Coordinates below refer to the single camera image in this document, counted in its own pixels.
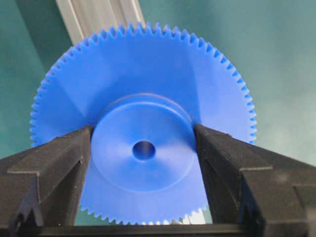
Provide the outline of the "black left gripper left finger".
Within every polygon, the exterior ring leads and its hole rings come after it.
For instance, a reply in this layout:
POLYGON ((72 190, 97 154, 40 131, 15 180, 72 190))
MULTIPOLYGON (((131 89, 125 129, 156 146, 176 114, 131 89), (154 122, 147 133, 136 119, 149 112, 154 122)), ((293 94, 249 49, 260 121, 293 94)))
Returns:
POLYGON ((90 160, 92 126, 0 160, 0 235, 21 226, 74 224, 90 160))

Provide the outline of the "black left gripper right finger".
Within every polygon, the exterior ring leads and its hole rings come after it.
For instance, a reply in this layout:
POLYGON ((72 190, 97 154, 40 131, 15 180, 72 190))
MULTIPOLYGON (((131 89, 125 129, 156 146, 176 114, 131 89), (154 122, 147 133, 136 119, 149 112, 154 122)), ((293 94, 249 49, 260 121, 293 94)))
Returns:
POLYGON ((194 126, 204 187, 215 224, 246 224, 253 237, 316 234, 316 168, 194 126))

